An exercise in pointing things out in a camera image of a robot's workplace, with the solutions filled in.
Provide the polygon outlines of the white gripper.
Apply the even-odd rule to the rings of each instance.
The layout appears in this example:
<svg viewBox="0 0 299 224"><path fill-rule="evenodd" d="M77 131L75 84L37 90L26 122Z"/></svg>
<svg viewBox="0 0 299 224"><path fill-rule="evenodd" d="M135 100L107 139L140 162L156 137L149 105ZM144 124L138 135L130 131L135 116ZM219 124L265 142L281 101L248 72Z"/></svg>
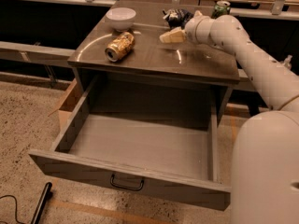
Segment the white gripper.
<svg viewBox="0 0 299 224"><path fill-rule="evenodd" d="M194 17L185 25L185 31L180 27L174 28L169 32L160 35L162 43L182 43L186 40L193 44L213 45L210 32L214 20L208 16L203 16L200 10L196 10Z"/></svg>

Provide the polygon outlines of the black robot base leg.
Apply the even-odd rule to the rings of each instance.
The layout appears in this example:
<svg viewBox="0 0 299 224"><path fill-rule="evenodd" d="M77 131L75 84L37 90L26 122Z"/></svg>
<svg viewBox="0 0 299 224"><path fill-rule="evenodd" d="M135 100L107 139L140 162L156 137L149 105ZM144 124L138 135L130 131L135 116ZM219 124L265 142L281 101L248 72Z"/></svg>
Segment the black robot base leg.
<svg viewBox="0 0 299 224"><path fill-rule="evenodd" d="M33 215L33 218L31 220L30 224L38 224L39 223L42 213L43 213L43 210L44 210L44 207L46 205L46 202L50 196L51 188L52 188L52 183L47 182L41 192L38 204L36 206L36 210L34 212L34 215Z"/></svg>

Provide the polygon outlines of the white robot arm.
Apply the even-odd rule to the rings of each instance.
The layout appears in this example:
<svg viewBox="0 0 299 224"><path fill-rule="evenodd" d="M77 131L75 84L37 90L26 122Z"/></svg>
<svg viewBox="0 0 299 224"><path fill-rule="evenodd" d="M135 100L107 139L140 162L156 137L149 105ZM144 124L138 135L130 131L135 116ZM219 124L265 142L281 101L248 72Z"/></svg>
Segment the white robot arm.
<svg viewBox="0 0 299 224"><path fill-rule="evenodd" d="M206 44L232 55L267 109L241 126L231 166L231 224L299 224L299 77L255 45L240 21L196 12L163 43Z"/></svg>

